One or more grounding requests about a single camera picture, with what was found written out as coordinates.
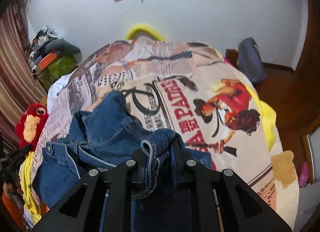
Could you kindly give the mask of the person left hand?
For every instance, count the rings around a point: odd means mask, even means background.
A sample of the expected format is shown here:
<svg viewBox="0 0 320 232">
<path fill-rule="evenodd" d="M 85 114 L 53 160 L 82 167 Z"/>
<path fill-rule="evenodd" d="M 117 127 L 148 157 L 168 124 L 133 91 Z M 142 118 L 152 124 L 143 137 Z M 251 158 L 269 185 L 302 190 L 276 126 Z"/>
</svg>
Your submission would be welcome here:
<svg viewBox="0 0 320 232">
<path fill-rule="evenodd" d="M 16 181 L 14 183 L 5 182 L 3 185 L 3 191 L 5 197 L 9 200 L 13 200 L 14 203 L 17 205 L 18 209 L 23 208 L 24 200 L 19 181 Z"/>
</svg>

